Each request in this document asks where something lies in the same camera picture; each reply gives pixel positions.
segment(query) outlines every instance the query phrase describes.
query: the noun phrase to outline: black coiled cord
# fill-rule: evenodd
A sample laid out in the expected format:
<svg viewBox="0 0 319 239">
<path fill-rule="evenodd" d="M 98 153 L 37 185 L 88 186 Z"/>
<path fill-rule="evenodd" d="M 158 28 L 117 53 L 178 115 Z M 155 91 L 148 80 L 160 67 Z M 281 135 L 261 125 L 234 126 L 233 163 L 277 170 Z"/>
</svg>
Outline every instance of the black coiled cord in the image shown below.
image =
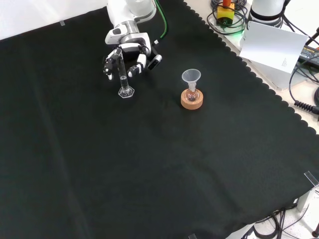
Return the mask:
<svg viewBox="0 0 319 239">
<path fill-rule="evenodd" d="M 295 101 L 295 106 L 297 106 L 305 111 L 310 111 L 310 112 L 312 112 L 313 108 L 315 107 L 315 106 L 307 105 L 306 103 L 302 103 L 300 101 Z"/>
<path fill-rule="evenodd" d="M 298 67 L 293 71 L 293 73 L 292 73 L 292 75 L 291 75 L 291 77 L 290 77 L 290 81 L 289 81 L 289 93 L 290 93 L 291 98 L 292 98 L 292 99 L 294 100 L 294 102 L 295 102 L 295 106 L 297 106 L 297 107 L 299 107 L 299 108 L 301 108 L 301 109 L 303 109 L 303 110 L 312 112 L 312 113 L 314 113 L 314 114 L 316 114 L 316 115 L 319 115 L 319 107 L 318 107 L 318 106 L 312 106 L 312 105 L 308 105 L 308 104 L 306 104 L 306 103 L 297 101 L 297 100 L 295 99 L 295 97 L 293 96 L 293 93 L 292 93 L 292 91 L 291 91 L 291 81 L 293 80 L 293 77 L 294 77 L 295 73 L 297 72 L 297 70 L 300 69 L 301 66 L 303 66 L 304 64 L 306 64 L 307 62 L 309 62 L 309 61 L 311 61 L 311 60 L 313 60 L 313 59 L 315 59 L 315 58 L 319 58 L 319 55 L 314 56 L 314 57 L 308 59 L 307 61 L 304 61 L 303 63 L 300 64 L 300 66 L 298 66 Z"/>
<path fill-rule="evenodd" d="M 315 92 L 314 101 L 316 106 L 319 106 L 319 88 Z"/>
</svg>

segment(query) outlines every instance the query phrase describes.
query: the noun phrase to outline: yellow device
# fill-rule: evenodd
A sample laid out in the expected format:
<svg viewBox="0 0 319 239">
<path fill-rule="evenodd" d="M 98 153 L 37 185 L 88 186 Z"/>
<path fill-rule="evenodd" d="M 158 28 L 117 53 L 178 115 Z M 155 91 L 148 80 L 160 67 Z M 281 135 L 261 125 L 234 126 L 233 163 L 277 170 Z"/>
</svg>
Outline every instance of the yellow device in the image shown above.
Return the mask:
<svg viewBox="0 0 319 239">
<path fill-rule="evenodd" d="M 229 8 L 223 8 L 222 6 L 217 7 L 217 24 L 232 24 L 235 16 L 235 4 L 231 3 Z"/>
</svg>

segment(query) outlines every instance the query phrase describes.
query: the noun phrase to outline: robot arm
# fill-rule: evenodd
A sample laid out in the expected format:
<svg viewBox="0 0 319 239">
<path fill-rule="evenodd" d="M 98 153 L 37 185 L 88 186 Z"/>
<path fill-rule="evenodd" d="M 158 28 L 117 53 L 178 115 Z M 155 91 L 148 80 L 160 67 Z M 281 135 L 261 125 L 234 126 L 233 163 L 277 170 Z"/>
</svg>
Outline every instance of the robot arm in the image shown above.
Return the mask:
<svg viewBox="0 0 319 239">
<path fill-rule="evenodd" d="M 118 56 L 124 60 L 135 58 L 136 65 L 132 66 L 127 75 L 134 77 L 144 69 L 153 69 L 162 57 L 151 46 L 147 33 L 140 33 L 138 23 L 151 20 L 156 13 L 153 0 L 108 0 L 107 10 L 114 29 L 110 30 L 105 42 L 116 49 L 104 60 L 104 73 L 109 79 L 114 77 L 114 69 Z"/>
<path fill-rule="evenodd" d="M 249 21 L 281 27 L 282 16 L 290 0 L 254 0 L 249 13 Z"/>
</svg>

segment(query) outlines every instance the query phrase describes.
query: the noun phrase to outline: table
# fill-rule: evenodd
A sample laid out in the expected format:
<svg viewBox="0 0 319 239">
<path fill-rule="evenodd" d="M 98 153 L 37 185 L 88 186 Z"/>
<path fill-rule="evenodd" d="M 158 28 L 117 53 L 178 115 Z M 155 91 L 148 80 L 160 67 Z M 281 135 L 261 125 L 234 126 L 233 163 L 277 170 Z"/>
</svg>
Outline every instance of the table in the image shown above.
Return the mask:
<svg viewBox="0 0 319 239">
<path fill-rule="evenodd" d="M 203 18 L 203 20 L 205 20 L 206 22 L 206 18 L 207 16 L 211 13 L 211 7 L 210 7 L 210 0 L 184 0 L 190 7 L 191 9 L 195 10 L 196 13 L 199 14 L 200 17 Z M 292 1 L 291 3 L 289 3 L 289 7 L 287 8 L 287 17 L 289 19 L 291 19 L 291 21 L 296 22 L 295 24 L 298 27 L 302 27 L 300 26 L 300 24 L 298 24 L 298 17 L 301 15 L 305 14 L 305 9 L 302 8 L 302 6 L 298 6 L 298 2 L 297 1 Z M 308 33 L 309 35 L 313 35 L 316 31 L 316 28 L 318 26 L 316 26 L 316 22 L 314 25 L 308 24 L 306 25 L 306 28 L 303 28 L 303 30 Z M 235 52 L 237 55 L 239 55 L 240 51 L 236 48 L 236 46 L 234 46 L 225 36 L 220 35 L 219 36 L 223 39 L 223 41 L 226 42 L 226 45 L 228 47 L 231 48 L 231 50 L 233 52 Z M 279 95 L 280 97 L 282 97 L 283 101 L 286 101 L 290 107 L 294 108 L 294 110 L 296 111 L 297 114 L 299 114 L 302 118 L 302 120 L 306 121 L 309 125 L 309 127 L 312 127 L 316 130 L 317 134 L 319 134 L 319 123 L 318 123 L 318 116 L 317 115 L 313 115 L 313 114 L 309 114 L 306 113 L 304 110 L 300 110 L 298 107 L 294 106 L 294 101 L 291 99 L 291 96 L 289 94 L 288 90 L 284 90 L 284 91 L 278 91 L 276 90 L 270 83 L 269 81 L 266 80 L 266 77 L 264 75 L 262 75 L 262 73 L 260 72 L 260 70 L 254 66 L 249 60 L 245 60 L 244 61 L 248 64 L 248 66 L 252 69 L 253 72 L 256 73 L 256 75 L 258 77 L 260 77 L 261 79 L 263 79 L 263 82 L 267 85 L 269 85 L 269 87 L 271 89 L 273 89 L 277 95 Z M 302 83 L 299 83 L 295 86 L 292 87 L 292 91 L 293 94 L 295 96 L 296 99 L 298 99 L 301 102 L 305 102 L 307 104 L 311 104 L 311 105 L 315 105 L 314 103 L 314 93 L 317 90 L 318 85 L 310 82 L 310 81 L 305 81 Z"/>
<path fill-rule="evenodd" d="M 196 13 L 198 13 L 199 16 L 202 17 L 203 20 L 205 20 L 205 22 L 207 23 L 206 18 L 211 13 L 211 7 L 208 7 L 210 6 L 210 0 L 184 0 L 184 1 L 191 7 L 191 9 L 195 10 Z M 290 3 L 290 8 L 291 8 L 290 11 L 289 11 L 289 8 L 287 9 L 287 16 L 289 19 L 297 18 L 298 16 L 300 16 L 300 14 L 302 14 L 304 10 L 302 9 L 302 6 L 301 7 L 296 6 L 296 1 L 292 1 Z M 308 24 L 306 25 L 306 29 L 303 28 L 303 30 L 307 32 L 309 35 L 312 35 L 311 32 L 315 32 L 316 28 L 315 28 L 315 25 Z M 218 34 L 218 35 L 223 39 L 223 41 L 226 42 L 226 45 L 230 47 L 233 52 L 239 55 L 240 53 L 240 51 L 238 50 L 239 42 L 236 39 L 232 39 L 232 37 L 225 37 L 224 35 L 221 35 L 221 34 Z M 316 47 L 316 44 L 312 42 L 310 46 Z M 300 110 L 298 107 L 295 107 L 294 101 L 292 100 L 288 90 L 284 90 L 284 91 L 276 90 L 275 87 L 269 83 L 266 77 L 259 71 L 259 69 L 252 62 L 250 62 L 247 59 L 243 59 L 243 60 L 247 63 L 247 65 L 251 68 L 253 72 L 255 72 L 255 74 L 259 78 L 263 79 L 263 82 L 265 84 L 267 84 L 272 90 L 274 90 L 277 95 L 282 97 L 283 101 L 286 101 L 290 107 L 294 108 L 295 112 L 301 116 L 302 120 L 308 123 L 309 127 L 314 128 L 317 134 L 319 134 L 319 123 L 318 123 L 317 115 L 306 113 L 305 111 Z M 317 88 L 318 88 L 318 85 L 305 79 L 304 82 L 294 85 L 292 87 L 292 91 L 295 98 L 298 99 L 299 101 L 305 102 L 307 104 L 315 105 L 313 96 Z M 307 206 L 307 204 L 310 202 L 311 198 L 313 197 L 314 193 L 315 193 L 314 190 L 311 190 L 308 193 L 304 194 L 302 197 L 300 197 L 298 210 L 301 211 L 304 207 Z M 239 238 L 243 236 L 252 226 L 253 224 L 245 226 L 243 229 L 237 232 L 234 232 L 227 239 L 235 239 L 235 238 Z"/>
<path fill-rule="evenodd" d="M 4 238 L 224 239 L 310 189 L 303 173 L 319 175 L 314 131 L 181 0 L 163 7 L 165 60 L 131 81 L 128 101 L 101 70 L 112 28 L 105 9 L 0 44 Z M 140 30 L 157 37 L 162 19 Z M 190 67 L 202 72 L 197 112 L 180 107 Z"/>
</svg>

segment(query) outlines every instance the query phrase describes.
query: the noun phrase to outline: paper sheet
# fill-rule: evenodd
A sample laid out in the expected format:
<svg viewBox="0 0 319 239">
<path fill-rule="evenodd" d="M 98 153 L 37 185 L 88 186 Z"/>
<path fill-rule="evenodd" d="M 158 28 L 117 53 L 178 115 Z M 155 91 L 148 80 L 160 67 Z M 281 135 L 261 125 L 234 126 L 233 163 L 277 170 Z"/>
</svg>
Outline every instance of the paper sheet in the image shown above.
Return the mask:
<svg viewBox="0 0 319 239">
<path fill-rule="evenodd" d="M 240 56 L 292 73 L 306 41 L 305 35 L 250 21 Z"/>
</svg>

